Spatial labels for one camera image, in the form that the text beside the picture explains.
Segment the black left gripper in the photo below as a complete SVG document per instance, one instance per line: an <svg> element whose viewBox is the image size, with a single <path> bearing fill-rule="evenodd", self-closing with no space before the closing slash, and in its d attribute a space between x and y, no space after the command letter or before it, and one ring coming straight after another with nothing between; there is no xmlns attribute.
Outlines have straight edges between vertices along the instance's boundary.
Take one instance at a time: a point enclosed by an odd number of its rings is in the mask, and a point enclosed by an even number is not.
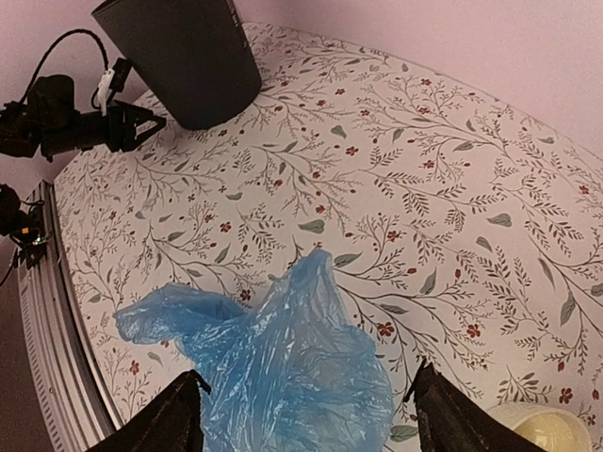
<svg viewBox="0 0 603 452"><path fill-rule="evenodd" d="M98 145L106 145L113 153L129 152L161 131L166 123L164 117L155 115L148 108L114 100L105 116L101 111L77 113L69 125L44 130L41 154L51 158L72 150L90 150Z"/></svg>

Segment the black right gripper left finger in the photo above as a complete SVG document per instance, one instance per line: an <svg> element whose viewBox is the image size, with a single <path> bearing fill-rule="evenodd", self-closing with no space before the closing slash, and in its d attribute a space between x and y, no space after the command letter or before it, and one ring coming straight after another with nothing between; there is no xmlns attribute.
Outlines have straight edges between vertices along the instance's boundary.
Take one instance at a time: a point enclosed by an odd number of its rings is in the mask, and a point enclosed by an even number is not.
<svg viewBox="0 0 603 452"><path fill-rule="evenodd" d="M201 393L211 393L202 376L195 370L181 373L126 425L91 450L201 452Z"/></svg>

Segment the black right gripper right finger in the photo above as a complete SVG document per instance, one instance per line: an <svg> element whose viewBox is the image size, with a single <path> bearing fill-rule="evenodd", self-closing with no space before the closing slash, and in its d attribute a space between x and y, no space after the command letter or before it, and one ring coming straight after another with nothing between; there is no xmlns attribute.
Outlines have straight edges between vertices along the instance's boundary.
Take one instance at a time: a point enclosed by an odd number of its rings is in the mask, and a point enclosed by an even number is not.
<svg viewBox="0 0 603 452"><path fill-rule="evenodd" d="M403 401L413 400L422 452L530 452L541 448L496 421L424 360Z"/></svg>

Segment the blue plastic trash bag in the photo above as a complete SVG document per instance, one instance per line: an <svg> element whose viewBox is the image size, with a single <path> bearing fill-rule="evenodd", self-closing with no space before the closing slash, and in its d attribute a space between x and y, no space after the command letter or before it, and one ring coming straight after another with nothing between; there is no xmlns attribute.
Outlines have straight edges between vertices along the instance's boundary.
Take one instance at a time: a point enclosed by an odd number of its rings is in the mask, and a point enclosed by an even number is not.
<svg viewBox="0 0 603 452"><path fill-rule="evenodd" d="M383 448L390 380L374 341L349 322L325 250L302 257L250 310L169 283L114 318L127 342L172 342L209 384L208 451Z"/></svg>

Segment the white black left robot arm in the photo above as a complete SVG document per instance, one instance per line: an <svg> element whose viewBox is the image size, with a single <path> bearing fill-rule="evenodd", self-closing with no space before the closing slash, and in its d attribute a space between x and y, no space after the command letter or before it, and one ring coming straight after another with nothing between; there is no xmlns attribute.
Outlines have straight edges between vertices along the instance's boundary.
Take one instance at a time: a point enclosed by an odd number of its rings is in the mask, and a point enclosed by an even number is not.
<svg viewBox="0 0 603 452"><path fill-rule="evenodd" d="M31 158L40 152L48 161L72 150L105 145L131 152L166 125L152 110L121 101L106 112L81 113L74 107L74 81L56 74L37 79L24 104L10 102L1 111L1 153Z"/></svg>

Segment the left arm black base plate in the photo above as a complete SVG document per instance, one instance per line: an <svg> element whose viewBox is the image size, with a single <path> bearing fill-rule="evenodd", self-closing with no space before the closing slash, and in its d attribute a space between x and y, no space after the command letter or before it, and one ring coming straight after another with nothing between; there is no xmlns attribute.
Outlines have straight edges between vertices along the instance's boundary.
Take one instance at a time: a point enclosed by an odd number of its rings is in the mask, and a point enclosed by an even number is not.
<svg viewBox="0 0 603 452"><path fill-rule="evenodd" d="M44 226L44 205L43 200L23 202L12 187L1 185L1 235L16 245L8 275L19 264L30 269L46 256L49 235Z"/></svg>

